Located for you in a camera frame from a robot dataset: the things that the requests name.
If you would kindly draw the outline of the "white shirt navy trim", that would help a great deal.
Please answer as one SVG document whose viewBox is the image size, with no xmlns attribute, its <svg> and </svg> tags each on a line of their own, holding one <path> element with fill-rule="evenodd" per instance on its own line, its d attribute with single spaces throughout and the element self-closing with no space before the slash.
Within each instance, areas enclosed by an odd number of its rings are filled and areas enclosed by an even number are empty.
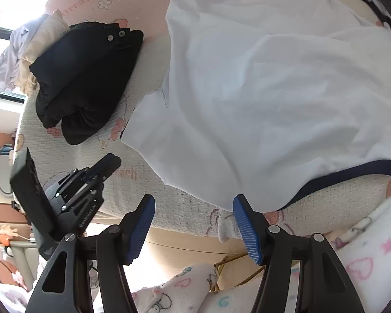
<svg viewBox="0 0 391 313">
<path fill-rule="evenodd" d="M 163 183 L 269 212 L 391 176 L 391 32 L 338 0 L 170 0 L 170 64 L 121 137 Z"/>
</svg>

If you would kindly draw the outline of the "wicker bamboo basket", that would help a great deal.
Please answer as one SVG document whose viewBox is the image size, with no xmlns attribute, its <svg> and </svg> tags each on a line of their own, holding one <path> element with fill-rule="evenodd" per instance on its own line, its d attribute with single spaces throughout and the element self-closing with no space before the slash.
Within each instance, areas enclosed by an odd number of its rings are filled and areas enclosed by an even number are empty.
<svg viewBox="0 0 391 313">
<path fill-rule="evenodd" d="M 246 252 L 225 256 L 213 266 L 216 270 L 217 282 L 210 290 L 211 292 L 244 285 L 264 270 L 264 267 L 256 265 Z"/>
</svg>

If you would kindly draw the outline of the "pink cream Hello Kitty blanket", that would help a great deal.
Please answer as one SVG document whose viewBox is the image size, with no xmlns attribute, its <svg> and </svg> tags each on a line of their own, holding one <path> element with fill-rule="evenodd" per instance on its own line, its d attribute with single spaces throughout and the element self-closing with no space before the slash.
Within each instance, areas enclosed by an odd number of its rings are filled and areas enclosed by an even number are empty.
<svg viewBox="0 0 391 313">
<path fill-rule="evenodd" d="M 133 108 L 143 95 L 160 87 L 167 73 L 170 39 L 164 15 L 168 3 L 169 0 L 49 0 L 48 14 L 60 10 L 69 27 L 91 22 L 118 23 L 121 28 L 143 31 L 143 45 L 115 112 L 95 135 L 81 144 L 70 145 L 60 126 L 44 128 L 36 113 L 38 88 L 25 103 L 17 130 L 17 151 L 29 149 L 44 188 L 71 170 L 113 153 L 120 157 L 121 166 L 105 184 L 105 202 L 96 215 L 97 222 L 121 217 L 150 193 L 157 200 L 155 227 L 227 241 L 239 236 L 230 212 L 165 185 L 138 152 L 121 142 Z"/>
</svg>

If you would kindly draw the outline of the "white cream clothes heap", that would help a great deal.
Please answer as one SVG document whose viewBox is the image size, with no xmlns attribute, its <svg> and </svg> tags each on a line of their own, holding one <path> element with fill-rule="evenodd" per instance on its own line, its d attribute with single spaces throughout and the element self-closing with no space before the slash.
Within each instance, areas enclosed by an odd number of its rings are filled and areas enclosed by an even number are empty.
<svg viewBox="0 0 391 313">
<path fill-rule="evenodd" d="M 30 96 L 39 88 L 29 67 L 70 30 L 63 14 L 56 9 L 12 31 L 10 44 L 0 55 L 0 92 L 19 89 Z"/>
</svg>

